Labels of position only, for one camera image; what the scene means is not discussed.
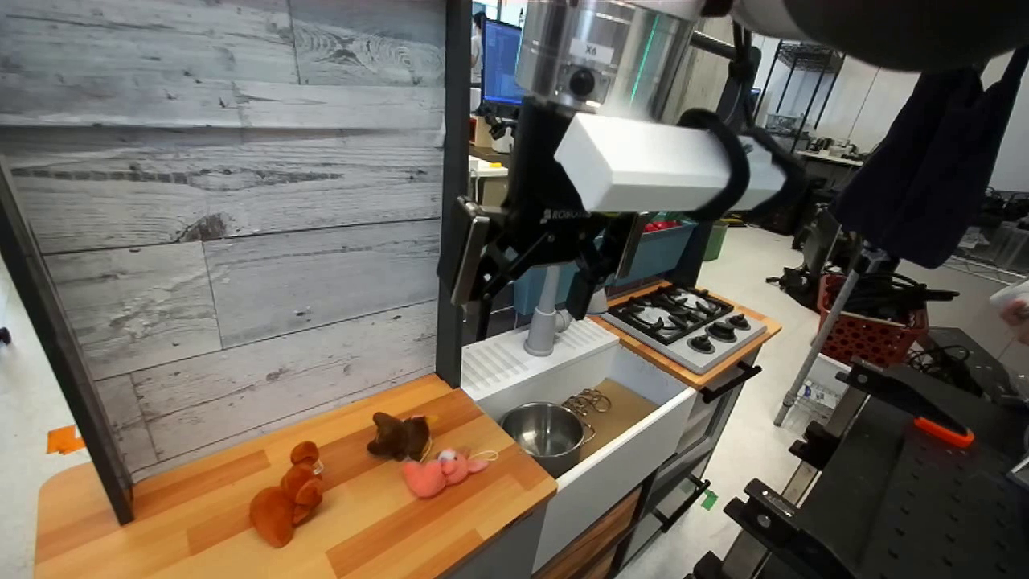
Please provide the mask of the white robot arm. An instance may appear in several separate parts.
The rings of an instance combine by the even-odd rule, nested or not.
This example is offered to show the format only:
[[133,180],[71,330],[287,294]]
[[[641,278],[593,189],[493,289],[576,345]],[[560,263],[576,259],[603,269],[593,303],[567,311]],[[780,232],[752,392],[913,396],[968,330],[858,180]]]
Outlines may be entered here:
[[888,72],[962,72],[1029,35],[1029,0],[526,0],[517,26],[479,31],[482,105],[513,125],[511,193],[468,218],[446,278],[484,303],[536,263],[573,263],[581,311],[647,213],[727,213],[770,165],[710,111],[664,113],[696,24],[812,43]]

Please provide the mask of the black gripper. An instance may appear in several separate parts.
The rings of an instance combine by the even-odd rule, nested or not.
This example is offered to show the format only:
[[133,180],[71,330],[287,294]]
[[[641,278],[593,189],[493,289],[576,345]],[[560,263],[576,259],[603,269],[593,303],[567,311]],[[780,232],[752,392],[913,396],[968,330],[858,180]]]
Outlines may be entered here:
[[529,266],[573,261],[576,273],[567,294],[567,311],[586,320],[593,297],[620,266],[638,235],[632,213],[545,208],[539,218],[523,218],[513,208],[479,205],[467,196],[461,196],[455,205],[468,225],[455,255],[455,273],[446,283],[454,305],[493,303]]

